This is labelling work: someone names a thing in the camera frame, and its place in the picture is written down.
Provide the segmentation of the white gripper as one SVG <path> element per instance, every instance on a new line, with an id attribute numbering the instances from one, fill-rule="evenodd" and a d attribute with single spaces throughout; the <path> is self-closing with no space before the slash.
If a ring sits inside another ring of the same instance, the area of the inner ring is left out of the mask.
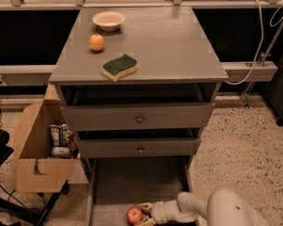
<path id="1" fill-rule="evenodd" d="M 134 226 L 154 226 L 156 223 L 166 224 L 169 221 L 174 221 L 180 212 L 175 200 L 168 202 L 155 202 L 154 204 L 145 202 L 138 204 L 137 207 L 140 208 L 143 213 L 147 215 L 150 214 L 151 218 L 146 216 Z"/>

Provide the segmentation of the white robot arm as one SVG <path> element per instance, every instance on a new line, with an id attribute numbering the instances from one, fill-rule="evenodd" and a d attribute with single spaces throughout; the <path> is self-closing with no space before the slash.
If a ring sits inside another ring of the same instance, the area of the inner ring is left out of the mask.
<path id="1" fill-rule="evenodd" d="M 138 207 L 146 216 L 134 226 L 191 223 L 199 217 L 207 221 L 207 226 L 270 226 L 263 215 L 239 194 L 225 188 L 216 189 L 207 201 L 194 193 L 181 192 L 176 200 L 142 203 Z"/>

